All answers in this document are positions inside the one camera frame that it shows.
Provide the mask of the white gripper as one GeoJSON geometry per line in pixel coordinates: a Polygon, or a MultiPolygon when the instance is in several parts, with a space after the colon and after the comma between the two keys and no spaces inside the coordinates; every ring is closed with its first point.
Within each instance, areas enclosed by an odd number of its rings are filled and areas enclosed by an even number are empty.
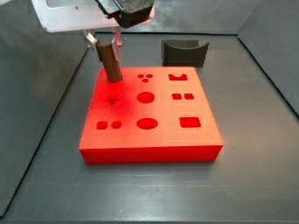
{"type": "MultiPolygon", "coordinates": [[[[121,40],[122,28],[114,18],[107,19],[95,0],[32,0],[32,6],[36,11],[42,27],[47,32],[71,32],[83,31],[88,41],[88,48],[96,54],[98,61],[102,62],[96,43],[99,40],[88,30],[115,28],[114,38],[111,40],[115,60],[121,60],[119,51],[123,47],[121,40]]],[[[150,19],[142,24],[149,24],[155,17],[155,7],[150,19]]]]}

